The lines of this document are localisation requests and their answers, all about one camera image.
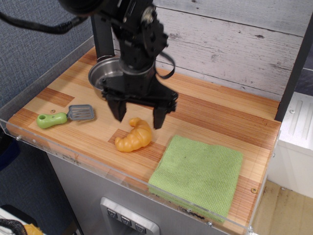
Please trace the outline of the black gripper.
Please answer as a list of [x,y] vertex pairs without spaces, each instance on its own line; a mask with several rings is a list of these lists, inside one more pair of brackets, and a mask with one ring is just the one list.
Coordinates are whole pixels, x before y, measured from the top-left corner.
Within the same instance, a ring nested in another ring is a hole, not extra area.
[[121,60],[119,67],[122,75],[100,81],[102,95],[114,118],[119,122],[123,120],[128,102],[150,106],[154,109],[154,128],[160,129],[166,115],[176,110],[178,93],[158,81],[155,62],[142,71],[124,68]]

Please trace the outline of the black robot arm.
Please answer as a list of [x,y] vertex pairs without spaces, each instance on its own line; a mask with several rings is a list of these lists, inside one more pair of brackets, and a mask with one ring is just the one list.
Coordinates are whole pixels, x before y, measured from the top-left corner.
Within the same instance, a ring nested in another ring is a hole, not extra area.
[[119,41],[119,74],[101,77],[102,95],[113,116],[122,121],[128,102],[153,107],[154,128],[160,129],[175,111],[178,94],[158,81],[155,62],[168,46],[168,35],[151,0],[62,0],[60,5],[80,16],[98,15],[109,21]]

